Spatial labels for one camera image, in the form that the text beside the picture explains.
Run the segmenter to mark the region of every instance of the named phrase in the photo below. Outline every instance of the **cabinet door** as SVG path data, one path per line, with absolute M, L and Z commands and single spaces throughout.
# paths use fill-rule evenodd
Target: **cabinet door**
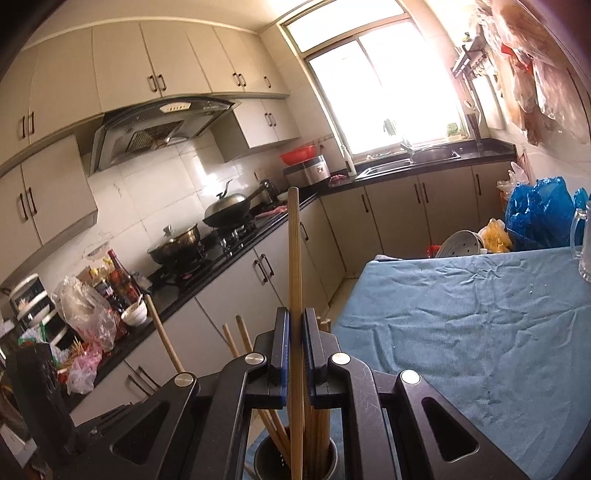
M 275 327 L 275 315 L 281 302 L 269 281 L 265 281 L 262 267 L 254 250 L 211 282 L 195 297 L 218 331 L 227 323 L 241 352 L 240 333 L 236 315 L 242 315 L 252 341 L 259 333 Z
M 263 75 L 258 71 L 241 32 L 232 28 L 214 27 L 217 37 L 230 58 L 234 71 L 240 76 L 245 92 L 268 92 Z
M 266 92 L 289 95 L 287 85 L 261 38 L 246 32 L 242 32 L 240 35 L 251 53 L 257 70 L 263 75 L 267 86 Z
M 433 245 L 441 245 L 460 230 L 477 232 L 478 207 L 470 167 L 451 168 L 418 176 Z
M 320 199 L 348 275 L 358 277 L 365 264 L 382 253 L 367 192 L 358 188 Z
M 242 99 L 233 113 L 250 148 L 278 141 L 271 118 L 259 99 Z
M 27 209 L 21 167 L 0 177 L 0 283 L 41 248 L 33 217 Z
M 484 227 L 491 218 L 505 221 L 501 191 L 496 188 L 496 182 L 509 180 L 510 169 L 511 162 L 508 161 L 472 166 L 480 228 Z
M 275 134 L 280 141 L 300 136 L 300 131 L 285 100 L 262 100 L 262 104 L 269 114 Z
M 211 93 L 183 22 L 142 22 L 152 67 L 163 96 Z
M 185 29 L 212 92 L 242 93 L 244 89 L 239 84 L 238 72 L 230 63 L 213 27 L 187 23 Z
M 345 266 L 320 200 L 300 212 L 301 235 L 330 301 L 345 277 Z
M 92 45 L 104 112 L 160 98 L 139 23 L 92 27 Z
M 384 247 L 395 258 L 425 258 L 430 245 L 418 177 L 368 185 L 371 209 Z
M 0 82 L 0 165 L 29 146 L 27 115 L 37 48 L 19 53 Z
M 228 345 L 195 299 L 166 320 L 164 329 L 183 367 L 198 377 L 219 372 L 232 360 Z M 149 387 L 155 388 L 140 367 L 161 386 L 176 374 L 158 332 L 144 340 L 125 361 Z
M 73 135 L 25 160 L 22 176 L 43 245 L 96 211 Z
M 78 426 L 121 405 L 137 403 L 146 399 L 130 379 L 130 368 L 121 362 L 90 392 L 70 413 L 74 425 Z
M 255 252 L 271 280 L 282 304 L 290 304 L 289 225 L 284 223 L 255 247 Z M 317 315 L 328 310 L 329 302 L 305 243 L 301 243 L 301 282 L 304 308 L 312 307 Z
M 38 49 L 29 105 L 31 143 L 100 113 L 92 29 L 58 35 Z

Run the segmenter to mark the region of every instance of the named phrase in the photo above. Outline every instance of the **metal bolt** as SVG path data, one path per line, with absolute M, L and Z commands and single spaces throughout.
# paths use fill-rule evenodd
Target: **metal bolt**
M 187 373 L 178 374 L 174 377 L 174 383 L 177 387 L 186 387 L 193 383 L 193 376 Z
M 414 370 L 405 370 L 400 374 L 400 378 L 404 383 L 416 385 L 421 380 L 421 376 Z
M 346 365 L 351 361 L 351 357 L 346 353 L 335 353 L 332 357 L 330 357 L 334 364 L 337 365 Z
M 258 365 L 265 361 L 265 357 L 260 353 L 249 353 L 246 357 L 244 357 L 244 361 L 248 365 Z

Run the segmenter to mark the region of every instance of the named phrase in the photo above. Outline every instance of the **range hood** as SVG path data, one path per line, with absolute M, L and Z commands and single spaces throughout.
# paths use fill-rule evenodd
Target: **range hood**
M 90 173 L 196 137 L 236 105 L 219 98 L 183 96 L 109 112 L 95 134 Z

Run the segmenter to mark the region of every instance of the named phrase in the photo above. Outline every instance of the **glass mug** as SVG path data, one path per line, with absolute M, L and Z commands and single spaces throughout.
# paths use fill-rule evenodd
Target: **glass mug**
M 585 210 L 577 208 L 574 211 L 573 223 L 570 225 L 570 250 L 573 258 L 579 260 L 579 273 L 586 281 L 591 283 L 591 234 L 589 233 L 589 222 L 587 213 L 591 209 L 591 201 L 587 202 Z M 580 220 L 585 220 L 585 229 L 583 233 L 583 248 L 578 250 L 574 244 L 574 237 L 577 231 L 577 225 Z

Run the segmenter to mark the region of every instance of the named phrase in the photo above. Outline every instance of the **wooden stick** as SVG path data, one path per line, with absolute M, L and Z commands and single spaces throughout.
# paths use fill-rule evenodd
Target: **wooden stick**
M 248 328 L 246 327 L 246 323 L 242 319 L 242 316 L 236 315 L 236 323 L 238 324 L 238 330 L 240 330 L 240 336 L 242 337 L 242 343 L 244 343 L 244 348 L 247 352 L 253 351 L 253 345 L 251 341 L 250 335 L 248 335 Z M 283 422 L 279 418 L 278 413 L 275 410 L 268 410 L 271 415 L 271 420 L 273 425 L 275 425 L 275 429 L 279 434 L 279 438 L 281 439 L 281 443 L 283 443 L 285 450 L 290 450 L 290 439 L 287 436 L 287 432 L 285 431 L 285 427 L 283 426 Z
M 319 329 L 322 332 L 330 333 L 330 320 L 325 319 L 319 322 Z M 330 410 L 319 410 L 316 441 L 316 479 L 322 479 L 328 470 L 330 450 Z
M 222 325 L 222 330 L 223 330 L 224 337 L 226 338 L 226 341 L 228 343 L 228 347 L 230 348 L 230 351 L 232 353 L 232 356 L 234 358 L 238 358 L 241 355 L 238 352 L 238 348 L 236 347 L 236 342 L 234 342 L 234 338 L 232 337 L 232 334 L 230 332 L 230 328 L 228 327 L 227 323 L 224 323 Z M 271 437 L 271 440 L 273 440 L 273 443 L 277 447 L 277 450 L 279 451 L 279 453 L 281 454 L 281 456 L 285 460 L 285 463 L 287 464 L 287 466 L 290 466 L 291 462 L 290 462 L 289 452 L 288 452 L 287 448 L 283 445 L 283 442 L 281 441 L 279 434 L 275 430 L 275 427 L 273 426 L 273 422 L 271 421 L 271 416 L 269 415 L 269 412 L 266 410 L 257 410 L 257 412 L 258 412 L 259 416 L 261 417 L 261 420 L 262 420 L 263 424 L 265 425 L 265 428 L 269 432 L 269 436 Z
M 177 370 L 177 373 L 186 372 L 186 370 L 183 368 L 183 364 L 181 363 L 181 361 L 179 360 L 179 358 L 177 356 L 177 353 L 174 351 L 173 344 L 170 343 L 168 335 L 166 335 L 166 330 L 164 330 L 164 327 L 162 326 L 162 322 L 160 321 L 160 317 L 158 316 L 158 312 L 156 311 L 156 307 L 154 307 L 154 302 L 152 302 L 152 297 L 150 297 L 150 295 L 144 295 L 144 301 L 146 303 L 146 306 L 148 307 L 148 311 L 150 313 L 150 316 L 152 317 L 152 321 L 154 322 L 154 325 L 156 326 L 156 330 L 158 330 L 158 334 L 160 335 L 160 340 L 162 340 L 162 343 L 164 344 L 164 348 L 166 348 L 166 352 L 168 353 L 168 356 L 172 360 L 173 365 L 174 365 L 175 369 Z
M 291 187 L 287 191 L 289 221 L 290 266 L 290 375 L 288 395 L 291 408 L 290 445 L 291 479 L 302 480 L 304 468 L 304 364 L 301 346 L 301 314 L 303 309 L 301 286 L 300 192 Z

